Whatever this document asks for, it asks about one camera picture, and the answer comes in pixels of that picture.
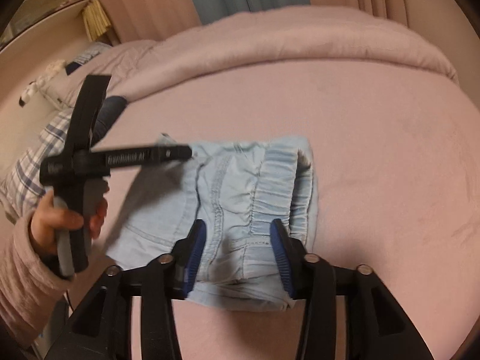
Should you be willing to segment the left forearm pink sleeve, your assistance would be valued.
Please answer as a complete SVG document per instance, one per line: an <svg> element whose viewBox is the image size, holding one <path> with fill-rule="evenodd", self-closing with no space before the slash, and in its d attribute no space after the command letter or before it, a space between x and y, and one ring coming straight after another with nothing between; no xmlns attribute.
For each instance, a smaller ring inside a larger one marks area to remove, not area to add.
<svg viewBox="0 0 480 360"><path fill-rule="evenodd" d="M43 261L34 251L29 230L33 213L19 219L1 249L1 333L22 350L47 324L72 280L58 273L58 259Z"/></svg>

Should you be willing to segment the left hand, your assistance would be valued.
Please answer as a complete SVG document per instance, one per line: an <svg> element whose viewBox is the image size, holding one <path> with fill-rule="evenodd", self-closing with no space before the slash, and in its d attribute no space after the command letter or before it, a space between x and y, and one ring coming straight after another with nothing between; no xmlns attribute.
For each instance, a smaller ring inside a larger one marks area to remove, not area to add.
<svg viewBox="0 0 480 360"><path fill-rule="evenodd" d="M55 232L74 231L84 225L84 218L69 209L54 206L54 191L49 190L33 213L29 238L32 248L40 258L50 258L57 254Z"/></svg>

